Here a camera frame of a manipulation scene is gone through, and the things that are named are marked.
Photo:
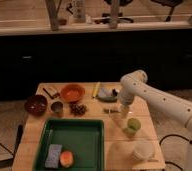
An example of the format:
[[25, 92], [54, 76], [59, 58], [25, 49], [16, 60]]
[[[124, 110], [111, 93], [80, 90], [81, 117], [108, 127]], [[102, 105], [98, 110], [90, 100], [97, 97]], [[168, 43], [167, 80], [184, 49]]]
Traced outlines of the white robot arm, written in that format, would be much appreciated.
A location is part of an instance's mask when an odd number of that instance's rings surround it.
[[[192, 102], [153, 88], [147, 84], [147, 74], [136, 70], [121, 77], [119, 101], [123, 106], [132, 104], [139, 96], [161, 112], [169, 115], [191, 132], [192, 140]], [[184, 171], [192, 171], [192, 144], [188, 146]]]

